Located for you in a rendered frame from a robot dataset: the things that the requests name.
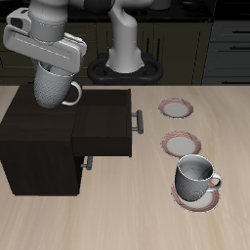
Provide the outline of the red rimmed white plate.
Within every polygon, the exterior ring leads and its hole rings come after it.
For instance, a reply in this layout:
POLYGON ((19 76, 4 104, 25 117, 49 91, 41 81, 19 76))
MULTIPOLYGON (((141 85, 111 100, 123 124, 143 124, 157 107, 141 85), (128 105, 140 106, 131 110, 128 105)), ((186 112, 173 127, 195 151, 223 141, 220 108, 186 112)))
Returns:
POLYGON ((163 115, 175 119, 186 118, 193 113, 192 104, 179 98, 162 101, 158 109, 163 115))
POLYGON ((212 192, 206 192, 197 201, 187 202, 187 201, 182 200, 178 196, 175 185, 172 185, 171 195, 179 206, 193 213, 206 213, 214 209, 220 201, 220 193, 217 190, 212 191, 212 192))
POLYGON ((185 131, 174 131, 162 138, 161 147, 169 155, 181 158, 187 154, 198 154, 202 145, 195 135, 185 131))

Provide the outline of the dark kitchen cupboards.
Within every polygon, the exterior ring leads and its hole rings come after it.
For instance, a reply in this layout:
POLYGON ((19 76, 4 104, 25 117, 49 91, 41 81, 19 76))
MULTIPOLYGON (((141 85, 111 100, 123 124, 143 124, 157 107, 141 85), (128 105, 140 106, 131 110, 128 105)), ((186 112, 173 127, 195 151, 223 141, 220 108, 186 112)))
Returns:
MULTIPOLYGON (((199 85, 213 22, 209 4, 220 0, 172 0, 166 11, 149 8, 129 9, 138 22, 138 47, 151 53, 163 66, 161 85, 199 85)), ((6 17, 29 5, 30 0, 0 0, 0 85, 31 84, 34 69, 31 60, 7 50, 2 43, 6 17)), ((66 31, 81 37, 88 45, 84 64, 112 47, 109 16, 96 17, 70 7, 66 31)))

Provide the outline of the dark wooden drawer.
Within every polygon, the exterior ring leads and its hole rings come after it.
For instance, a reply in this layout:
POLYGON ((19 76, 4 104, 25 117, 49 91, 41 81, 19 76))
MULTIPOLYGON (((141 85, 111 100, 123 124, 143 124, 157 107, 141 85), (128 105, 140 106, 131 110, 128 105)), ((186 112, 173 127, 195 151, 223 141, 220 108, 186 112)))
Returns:
POLYGON ((76 156, 132 156, 132 132, 144 132, 132 112, 131 90, 84 90, 72 133, 76 156))

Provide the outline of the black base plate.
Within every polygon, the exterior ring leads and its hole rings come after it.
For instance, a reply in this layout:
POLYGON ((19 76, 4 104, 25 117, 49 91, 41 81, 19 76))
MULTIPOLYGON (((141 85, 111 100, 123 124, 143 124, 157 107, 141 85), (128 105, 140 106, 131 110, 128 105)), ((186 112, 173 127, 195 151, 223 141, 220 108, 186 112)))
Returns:
POLYGON ((124 57, 100 53, 89 64, 87 73, 94 85, 144 86, 156 85, 163 76, 163 67, 150 53, 137 51, 124 57))

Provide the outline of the dark wooden cabinet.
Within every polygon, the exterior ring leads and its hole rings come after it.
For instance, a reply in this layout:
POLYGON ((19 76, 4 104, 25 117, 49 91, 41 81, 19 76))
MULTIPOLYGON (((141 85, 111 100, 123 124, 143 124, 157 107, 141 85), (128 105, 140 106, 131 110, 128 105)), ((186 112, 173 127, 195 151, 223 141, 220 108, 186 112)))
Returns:
POLYGON ((79 194, 83 158, 72 143, 77 109, 44 108, 31 86, 18 88, 0 123, 0 162, 14 195, 79 194))

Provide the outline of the grey porcelain mug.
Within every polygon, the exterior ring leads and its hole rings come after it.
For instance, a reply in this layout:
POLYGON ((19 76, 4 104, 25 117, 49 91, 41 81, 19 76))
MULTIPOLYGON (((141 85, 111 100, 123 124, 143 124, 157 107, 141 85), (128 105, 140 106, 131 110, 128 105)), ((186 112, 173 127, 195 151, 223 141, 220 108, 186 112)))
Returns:
POLYGON ((176 168, 175 188, 178 196, 187 202, 200 199, 206 192, 218 190, 222 177, 205 157, 197 154, 183 156, 176 168))

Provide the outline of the white porcelain mug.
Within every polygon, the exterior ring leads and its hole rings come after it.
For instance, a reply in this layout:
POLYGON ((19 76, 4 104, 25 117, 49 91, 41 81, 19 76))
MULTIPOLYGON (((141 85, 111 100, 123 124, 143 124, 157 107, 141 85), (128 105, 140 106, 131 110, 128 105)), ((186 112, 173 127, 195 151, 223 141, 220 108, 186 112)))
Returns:
POLYGON ((56 108, 60 104, 72 106, 78 104, 82 97, 82 88, 74 81, 74 74, 58 67, 39 62, 34 79, 35 100, 45 108, 56 108), (75 87, 78 96, 73 102, 67 102, 70 88, 75 87))

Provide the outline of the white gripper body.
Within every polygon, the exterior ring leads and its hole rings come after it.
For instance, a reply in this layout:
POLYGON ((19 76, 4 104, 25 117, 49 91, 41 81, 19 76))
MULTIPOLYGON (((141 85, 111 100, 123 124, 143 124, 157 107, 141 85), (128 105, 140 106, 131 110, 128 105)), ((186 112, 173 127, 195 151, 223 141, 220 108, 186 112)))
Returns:
POLYGON ((71 73, 81 70, 87 52, 87 44, 68 33, 61 41, 48 45, 39 43, 30 38, 26 31, 11 25, 4 29, 3 43, 11 51, 71 73))

